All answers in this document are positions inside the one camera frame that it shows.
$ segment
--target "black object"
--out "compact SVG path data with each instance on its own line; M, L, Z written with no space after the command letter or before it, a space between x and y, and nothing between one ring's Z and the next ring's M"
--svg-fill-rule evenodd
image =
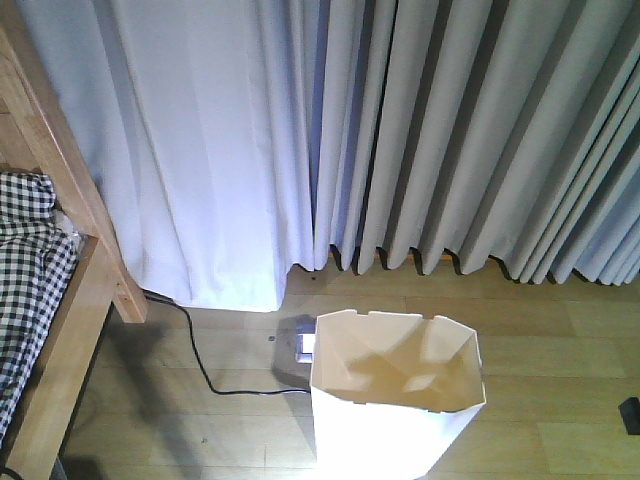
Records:
M22 480L22 477L15 470L11 470L9 467L0 467L0 475L8 475L14 480Z
M629 435L640 435L640 400L629 397L618 407Z

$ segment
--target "wooden bed frame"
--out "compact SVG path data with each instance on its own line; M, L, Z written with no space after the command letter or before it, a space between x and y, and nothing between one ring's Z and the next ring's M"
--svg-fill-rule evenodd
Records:
M51 176L88 235L0 452L25 480L48 480L111 303L125 322L143 322L147 304L14 0L0 0L0 164Z

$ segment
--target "gingham fabric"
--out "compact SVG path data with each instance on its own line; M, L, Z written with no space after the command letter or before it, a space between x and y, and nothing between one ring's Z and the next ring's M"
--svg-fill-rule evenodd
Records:
M52 220L55 201L47 175L0 172L0 221Z
M0 445L76 264L54 202L48 177L0 173Z

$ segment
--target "bed post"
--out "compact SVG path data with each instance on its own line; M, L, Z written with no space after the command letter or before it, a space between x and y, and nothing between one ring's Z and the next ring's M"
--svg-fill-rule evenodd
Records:
M122 261L109 214L14 0L0 0L0 57L0 104L4 100L39 168L53 179L63 210L104 244L117 282L113 302L122 319L144 322L146 299ZM28 101L19 101L25 97Z

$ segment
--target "black and white checkered blanket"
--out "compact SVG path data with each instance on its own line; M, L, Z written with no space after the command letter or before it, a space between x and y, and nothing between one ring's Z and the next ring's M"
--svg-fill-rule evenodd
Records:
M49 177L0 172L0 444L75 268Z

